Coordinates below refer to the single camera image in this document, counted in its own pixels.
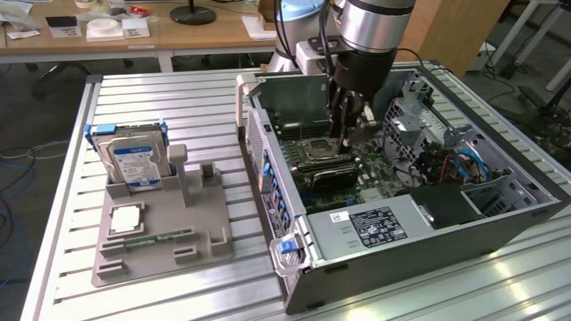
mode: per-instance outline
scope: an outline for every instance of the black lamp base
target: black lamp base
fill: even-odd
[[[171,18],[185,25],[205,25],[216,20],[216,13],[205,7],[195,7],[195,12],[192,12],[189,6],[185,5],[172,9]]]

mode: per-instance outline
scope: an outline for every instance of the blue cable on floor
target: blue cable on floor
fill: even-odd
[[[29,188],[29,185],[33,182],[33,168],[28,167],[28,166],[17,166],[17,165],[12,165],[12,164],[7,164],[4,162],[0,162],[1,166],[9,167],[12,169],[25,169],[29,172],[29,176],[28,176],[28,181],[25,182],[25,184],[21,186],[21,188],[19,188],[16,191],[13,191],[11,194],[8,194],[5,197],[1,197],[0,200],[3,203],[5,203],[5,201],[8,199],[12,199],[13,197],[19,196],[19,194],[21,194],[23,192],[25,192],[25,190]],[[16,271],[12,273],[12,275],[4,280],[4,282],[1,282],[0,284],[0,289],[1,287],[8,284],[8,282],[17,276],[17,274],[25,269],[25,267],[29,264],[29,259],[31,259],[31,248],[29,248],[29,244],[28,244],[28,239],[25,238],[25,234],[24,234],[24,229],[21,227],[20,221],[17,220],[16,216],[13,215],[13,213],[11,212],[9,208],[7,208],[5,210],[0,209],[0,213],[9,219],[12,219],[15,228],[20,234],[21,237],[21,242],[23,242],[23,246],[24,246],[24,261],[20,265],[20,267],[16,269]]]

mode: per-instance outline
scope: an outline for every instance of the hard drive label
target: hard drive label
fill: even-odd
[[[390,207],[382,207],[348,216],[366,247],[407,238],[407,233]]]
[[[160,173],[157,165],[151,160],[149,146],[116,149],[113,154],[127,184],[145,187],[159,183]]]

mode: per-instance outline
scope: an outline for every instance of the gray carpet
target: gray carpet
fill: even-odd
[[[514,21],[508,21],[496,26],[490,36],[491,42],[500,43],[512,24]],[[523,30],[508,52],[514,53],[518,50],[519,44],[530,32],[532,32],[531,29]],[[252,54],[252,56],[256,64],[268,62],[268,54]],[[546,38],[526,63],[527,75],[516,74],[508,82],[514,86],[526,84],[534,87],[544,98],[550,98],[552,93],[544,91],[543,87],[567,59],[570,59],[570,56],[571,49]],[[244,55],[212,56],[209,66],[204,66],[200,59],[201,57],[176,58],[173,61],[176,71],[249,67]],[[510,57],[506,57],[499,67],[508,61]],[[121,60],[105,61],[104,64],[101,62],[85,62],[85,65],[95,74],[159,72],[159,65],[155,59],[135,59],[133,63],[132,68],[124,68]],[[29,87],[35,79],[52,65],[39,64],[39,72],[31,73],[23,64],[16,64],[0,76],[0,150],[7,147],[36,146],[53,140],[64,140],[72,133],[85,77],[76,70],[67,70],[45,86],[47,99],[44,101],[33,100],[29,95]],[[7,65],[0,66],[0,70],[7,68]],[[506,85],[491,81],[480,73],[466,75],[464,81],[483,98],[490,98],[510,90]],[[518,101],[516,97],[518,93],[506,95],[494,100],[494,103],[514,111],[523,110],[524,105]],[[567,94],[562,107],[568,108],[571,106],[570,102],[570,94]],[[40,155],[56,154],[63,150],[65,150],[65,146],[57,146],[45,150]],[[12,162],[12,164],[27,165],[28,161],[28,159],[23,159]],[[21,196],[9,200],[12,212],[21,222],[32,255],[28,267],[16,276],[16,282],[0,288],[0,320],[17,320],[20,316],[61,165],[63,158],[39,160],[33,166],[36,172],[33,183]],[[12,181],[21,173],[20,171],[0,167],[0,188]],[[0,231],[0,241],[5,236],[5,229],[3,229]],[[21,239],[19,234],[15,233],[7,245],[0,249],[0,280],[5,280],[20,267],[23,253]]]

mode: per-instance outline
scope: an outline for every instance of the red cable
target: red cable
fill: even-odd
[[[443,169],[440,171],[440,180],[438,181],[439,183],[443,182],[443,178],[444,178],[444,170],[446,170],[446,165],[448,164],[450,158],[452,157],[452,154],[450,154],[448,156],[446,156],[444,158],[444,163],[443,163]]]

